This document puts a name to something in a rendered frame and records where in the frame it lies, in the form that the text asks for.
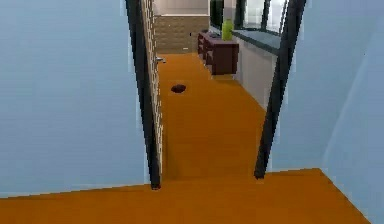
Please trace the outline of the dark red sideboard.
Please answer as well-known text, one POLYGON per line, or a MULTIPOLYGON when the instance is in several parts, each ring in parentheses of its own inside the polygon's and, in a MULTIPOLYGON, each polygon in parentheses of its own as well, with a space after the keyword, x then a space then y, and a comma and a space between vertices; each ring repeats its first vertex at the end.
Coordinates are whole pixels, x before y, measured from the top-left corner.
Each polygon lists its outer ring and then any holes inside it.
POLYGON ((235 41, 224 41, 215 33, 199 32, 197 51, 212 75, 237 72, 239 45, 235 41))

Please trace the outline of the green vase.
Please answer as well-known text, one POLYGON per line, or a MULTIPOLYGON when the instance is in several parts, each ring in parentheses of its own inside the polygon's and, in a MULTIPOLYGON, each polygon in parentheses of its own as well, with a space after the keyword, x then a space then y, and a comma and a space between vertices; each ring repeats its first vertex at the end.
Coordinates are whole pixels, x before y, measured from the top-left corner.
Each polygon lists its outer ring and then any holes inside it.
POLYGON ((232 31, 234 25, 231 19, 225 19, 222 23, 221 28, 221 38, 223 41, 231 41, 232 40, 232 31))

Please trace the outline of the black television set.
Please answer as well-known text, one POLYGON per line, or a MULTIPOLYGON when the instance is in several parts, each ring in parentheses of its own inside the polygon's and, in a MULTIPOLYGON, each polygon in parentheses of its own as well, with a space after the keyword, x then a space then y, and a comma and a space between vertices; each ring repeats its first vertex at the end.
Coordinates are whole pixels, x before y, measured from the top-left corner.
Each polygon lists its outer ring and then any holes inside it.
POLYGON ((220 29, 223 23, 224 0, 210 0, 210 25, 220 29))

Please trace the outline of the black framed window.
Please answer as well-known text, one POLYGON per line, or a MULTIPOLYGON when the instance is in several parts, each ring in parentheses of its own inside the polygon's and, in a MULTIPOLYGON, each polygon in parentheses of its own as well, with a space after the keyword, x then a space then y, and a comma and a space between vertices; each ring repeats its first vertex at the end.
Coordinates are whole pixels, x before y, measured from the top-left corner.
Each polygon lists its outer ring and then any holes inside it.
POLYGON ((290 0, 236 0, 235 29, 241 40, 277 55, 290 0))

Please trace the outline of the black door frame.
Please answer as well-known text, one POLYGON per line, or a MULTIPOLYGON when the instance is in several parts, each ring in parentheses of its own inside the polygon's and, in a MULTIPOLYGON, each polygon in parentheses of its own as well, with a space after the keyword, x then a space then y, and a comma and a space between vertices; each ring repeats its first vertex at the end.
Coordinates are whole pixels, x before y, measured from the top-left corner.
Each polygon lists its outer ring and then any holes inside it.
MULTIPOLYGON (((134 69, 143 124, 144 141, 149 169, 150 187, 152 190, 161 188, 160 154, 158 149, 160 136, 156 130, 154 112, 154 91, 151 89, 148 68, 149 53, 147 52, 148 30, 144 27, 144 15, 141 0, 124 0, 127 11, 131 46, 133 51, 134 69)), ((269 96, 267 114, 265 115, 262 137, 254 168, 254 177, 263 179, 272 147, 273 137, 281 109, 288 73, 292 63, 298 31, 307 0, 290 0, 287 6, 285 28, 278 50, 277 65, 274 72, 272 89, 269 96)))

